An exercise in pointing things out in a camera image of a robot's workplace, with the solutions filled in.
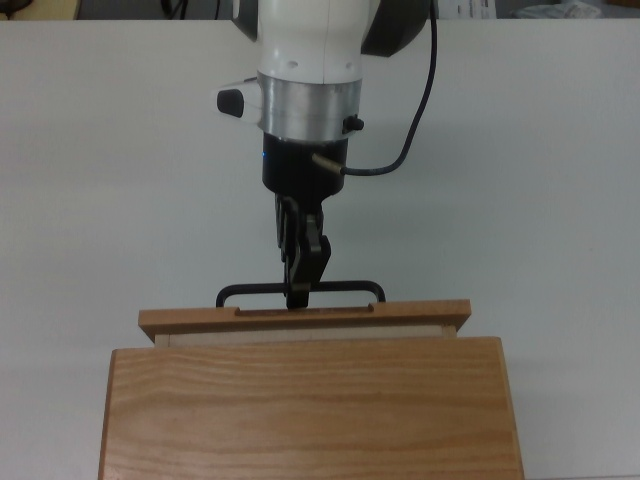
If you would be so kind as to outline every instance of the white table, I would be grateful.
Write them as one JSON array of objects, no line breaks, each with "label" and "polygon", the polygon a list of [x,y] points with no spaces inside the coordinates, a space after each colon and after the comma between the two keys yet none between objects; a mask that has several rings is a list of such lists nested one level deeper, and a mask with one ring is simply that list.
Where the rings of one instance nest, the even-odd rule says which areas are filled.
[{"label": "white table", "polygon": [[[406,165],[325,204],[326,278],[470,298],[462,333],[503,339],[528,478],[640,474],[640,23],[440,32]],[[261,134],[208,106],[258,52],[227,22],[0,28],[3,478],[95,477],[109,352],[149,345],[139,309],[281,278]],[[366,60],[351,165],[397,155],[427,54],[423,32]]]}]

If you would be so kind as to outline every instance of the light wood panel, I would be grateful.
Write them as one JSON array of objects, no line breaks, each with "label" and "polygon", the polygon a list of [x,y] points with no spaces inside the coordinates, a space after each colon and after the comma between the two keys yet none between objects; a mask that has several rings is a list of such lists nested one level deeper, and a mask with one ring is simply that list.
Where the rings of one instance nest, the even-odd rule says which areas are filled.
[{"label": "light wood panel", "polygon": [[455,338],[455,327],[402,325],[396,327],[299,328],[290,330],[250,330],[242,332],[156,335],[156,347],[205,347],[247,343],[309,342],[388,338]]},{"label": "light wood panel", "polygon": [[11,21],[75,20],[79,6],[79,0],[33,0],[31,5],[14,13]]},{"label": "light wood panel", "polygon": [[114,352],[100,480],[522,479],[498,339]]},{"label": "light wood panel", "polygon": [[356,308],[248,310],[237,307],[142,310],[138,325],[156,335],[293,328],[451,325],[459,330],[471,315],[469,300],[374,303]]}]

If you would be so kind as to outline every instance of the wooden box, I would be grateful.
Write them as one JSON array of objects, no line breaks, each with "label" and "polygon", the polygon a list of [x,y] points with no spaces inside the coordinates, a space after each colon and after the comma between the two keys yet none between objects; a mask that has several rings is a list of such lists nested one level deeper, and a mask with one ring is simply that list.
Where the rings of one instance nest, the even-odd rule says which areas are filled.
[{"label": "wooden box", "polygon": [[141,312],[100,480],[523,479],[500,340],[467,301]]}]

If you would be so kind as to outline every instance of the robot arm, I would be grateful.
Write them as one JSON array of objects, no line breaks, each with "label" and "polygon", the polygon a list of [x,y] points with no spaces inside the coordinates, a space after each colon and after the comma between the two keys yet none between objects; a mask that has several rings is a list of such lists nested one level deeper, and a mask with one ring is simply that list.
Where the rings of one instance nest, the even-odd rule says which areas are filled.
[{"label": "robot arm", "polygon": [[214,92],[216,108],[264,132],[265,186],[276,195],[287,307],[306,307],[331,254],[322,201],[344,177],[358,117],[362,54],[390,56],[429,16],[429,0],[234,0],[234,23],[262,44],[257,77]]}]

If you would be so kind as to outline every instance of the black metal handle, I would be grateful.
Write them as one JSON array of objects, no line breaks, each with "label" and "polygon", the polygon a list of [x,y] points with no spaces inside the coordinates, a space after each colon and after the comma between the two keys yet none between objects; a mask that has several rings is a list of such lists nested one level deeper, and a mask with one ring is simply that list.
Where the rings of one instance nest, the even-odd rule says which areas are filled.
[{"label": "black metal handle", "polygon": [[[348,280],[338,282],[320,282],[311,286],[311,292],[371,292],[379,303],[386,302],[383,288],[370,280]],[[287,292],[285,283],[243,283],[224,287],[216,297],[216,307],[224,307],[229,297],[234,295],[261,295]]]}]

